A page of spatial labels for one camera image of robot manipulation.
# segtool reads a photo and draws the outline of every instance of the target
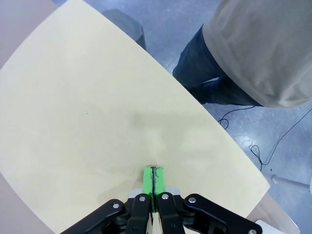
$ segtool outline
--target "person's leg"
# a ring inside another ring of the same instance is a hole
[[[229,77],[219,78],[192,88],[189,92],[201,103],[222,105],[261,106]]]
[[[227,76],[208,50],[202,28],[181,53],[179,62],[173,70],[173,76],[187,90],[213,78]]]

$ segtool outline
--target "black cable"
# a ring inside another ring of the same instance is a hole
[[[308,112],[306,112],[306,113],[304,114],[304,116],[303,116],[297,123],[295,123],[295,124],[294,124],[294,125],[277,141],[277,142],[276,142],[276,144],[275,144],[275,146],[274,146],[274,149],[273,149],[273,152],[272,152],[272,154],[271,154],[270,159],[269,159],[268,162],[266,162],[266,163],[263,163],[263,162],[262,162],[262,160],[261,160],[261,158],[260,158],[260,149],[259,149],[259,146],[257,146],[257,145],[250,145],[250,146],[249,146],[250,151],[253,153],[253,155],[255,155],[255,156],[258,158],[258,160],[259,160],[259,162],[260,162],[260,165],[261,165],[260,171],[262,170],[262,166],[263,166],[263,165],[268,165],[268,164],[270,163],[270,161],[271,161],[271,159],[272,159],[272,156],[273,156],[273,154],[274,154],[274,152],[275,152],[275,150],[276,150],[276,148],[277,148],[279,142],[283,139],[283,137],[286,136],[286,134],[287,134],[291,129],[293,129],[293,128],[294,128],[310,111],[312,111],[312,109],[310,109]]]
[[[254,108],[254,107],[255,107],[255,106],[253,106],[253,107],[248,107],[248,108],[242,108],[242,109],[231,110],[231,111],[229,111],[228,113],[226,113],[220,120],[218,120],[218,123],[221,125],[221,122],[222,122],[223,120],[226,121],[226,122],[227,122],[227,125],[226,125],[226,127],[225,127],[224,129],[227,129],[227,128],[229,127],[229,121],[228,121],[226,118],[224,118],[226,115],[228,115],[229,113],[234,112],[234,111],[248,110],[248,109],[251,109],[251,108]]]

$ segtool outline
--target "silver screw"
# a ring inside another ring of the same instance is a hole
[[[196,199],[195,199],[194,197],[190,197],[189,202],[190,202],[190,203],[195,203],[195,202],[196,202]]]
[[[167,199],[169,198],[169,196],[168,196],[168,194],[163,194],[163,195],[161,196],[161,198],[164,199],[164,200],[167,200]]]

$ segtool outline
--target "person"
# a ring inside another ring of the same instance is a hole
[[[312,1],[221,0],[173,76],[202,104],[292,108],[310,101]]]

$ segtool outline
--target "floor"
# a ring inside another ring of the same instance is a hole
[[[65,1],[54,0],[58,5]],[[100,12],[117,8],[140,22],[144,28],[147,51],[172,72],[184,46],[202,23],[213,14],[219,0],[86,0],[86,2]],[[237,109],[237,106],[231,105],[204,106],[217,120],[229,110]],[[312,103],[296,109],[255,107],[233,112],[227,116],[229,120],[227,132],[260,168],[257,158],[249,150],[249,145],[258,145],[261,157],[266,161],[278,139],[311,108]],[[280,141],[272,160],[267,166],[263,166],[262,171],[309,183],[312,176],[311,128],[312,112]],[[269,193],[296,222],[302,234],[311,233],[311,194],[273,183]]]

